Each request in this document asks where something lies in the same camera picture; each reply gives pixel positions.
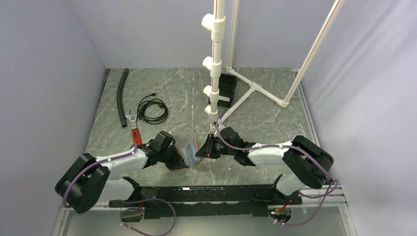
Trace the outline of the black card tray box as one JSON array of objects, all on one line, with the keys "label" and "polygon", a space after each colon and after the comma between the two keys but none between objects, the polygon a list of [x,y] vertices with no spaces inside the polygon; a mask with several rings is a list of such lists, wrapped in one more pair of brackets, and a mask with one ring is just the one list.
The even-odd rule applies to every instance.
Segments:
[{"label": "black card tray box", "polygon": [[219,97],[218,106],[231,108],[235,95],[235,89],[237,85],[237,76],[221,73],[219,77]]}]

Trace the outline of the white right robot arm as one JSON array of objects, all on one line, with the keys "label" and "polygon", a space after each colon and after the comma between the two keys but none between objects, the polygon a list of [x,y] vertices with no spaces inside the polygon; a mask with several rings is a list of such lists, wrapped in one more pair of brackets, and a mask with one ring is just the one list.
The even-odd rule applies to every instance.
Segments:
[{"label": "white right robot arm", "polygon": [[320,189],[330,179],[333,157],[312,141],[297,135],[280,144],[260,144],[244,141],[236,131],[227,127],[218,136],[209,134],[196,152],[200,158],[218,159],[232,156],[240,165],[285,164],[290,174],[280,174],[271,188],[271,198],[283,204],[290,195],[304,187]]}]

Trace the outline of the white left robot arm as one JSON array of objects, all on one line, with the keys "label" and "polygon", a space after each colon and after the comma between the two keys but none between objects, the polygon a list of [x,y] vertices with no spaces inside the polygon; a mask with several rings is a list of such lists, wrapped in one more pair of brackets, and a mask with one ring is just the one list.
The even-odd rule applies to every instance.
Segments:
[{"label": "white left robot arm", "polygon": [[130,207],[143,199],[142,187],[125,174],[163,163],[170,171],[186,169],[174,137],[160,131],[145,144],[133,144],[127,151],[93,156],[81,154],[55,186],[62,197],[62,206],[78,214],[90,210],[96,203],[120,202]]}]

